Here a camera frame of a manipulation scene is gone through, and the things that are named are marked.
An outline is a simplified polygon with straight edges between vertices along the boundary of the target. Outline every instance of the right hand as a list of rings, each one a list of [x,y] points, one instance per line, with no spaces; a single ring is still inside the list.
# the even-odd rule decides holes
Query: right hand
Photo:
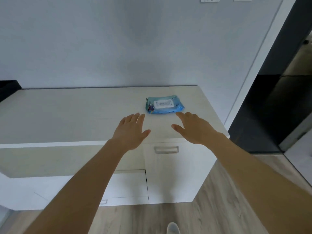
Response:
[[[184,128],[176,124],[172,124],[171,127],[191,143],[207,145],[220,134],[209,122],[199,118],[196,114],[177,112],[176,115],[181,119]]]

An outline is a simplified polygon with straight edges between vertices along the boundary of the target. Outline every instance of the drawer handle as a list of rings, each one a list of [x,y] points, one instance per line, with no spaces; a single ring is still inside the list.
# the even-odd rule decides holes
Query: drawer handle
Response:
[[[156,154],[179,153],[179,146],[172,146],[172,147],[155,146],[154,150]]]
[[[99,204],[107,204],[107,199],[101,200],[101,202]]]

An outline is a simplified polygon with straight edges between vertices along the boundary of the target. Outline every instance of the door frame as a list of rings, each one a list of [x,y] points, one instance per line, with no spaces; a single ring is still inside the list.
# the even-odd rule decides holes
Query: door frame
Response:
[[[230,128],[232,122],[234,121],[234,118],[236,117],[240,106],[246,98],[247,93],[252,86],[252,83],[254,82],[258,72],[260,71],[260,68],[262,67],[271,47],[274,44],[275,39],[277,38],[281,28],[283,27],[283,24],[288,14],[290,13],[295,1],[296,0],[282,0],[282,2],[280,3],[280,6],[272,20],[269,30],[267,31],[267,34],[263,39],[263,42],[255,56],[255,59],[243,82],[243,85],[241,86],[235,102],[228,114],[228,117],[224,122],[224,126],[227,130]]]

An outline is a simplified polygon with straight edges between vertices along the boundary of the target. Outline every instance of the foot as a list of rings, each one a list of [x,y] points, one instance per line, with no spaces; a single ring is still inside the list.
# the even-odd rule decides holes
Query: foot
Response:
[[[176,223],[171,222],[171,223],[168,224],[167,234],[181,234],[180,230],[179,230],[179,227],[177,226]]]

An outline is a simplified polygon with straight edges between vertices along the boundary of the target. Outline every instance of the wet wipes package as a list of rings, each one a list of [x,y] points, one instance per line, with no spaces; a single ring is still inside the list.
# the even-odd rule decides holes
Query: wet wipes package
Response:
[[[166,114],[171,112],[180,112],[184,108],[177,95],[168,97],[146,99],[146,111],[150,114]]]

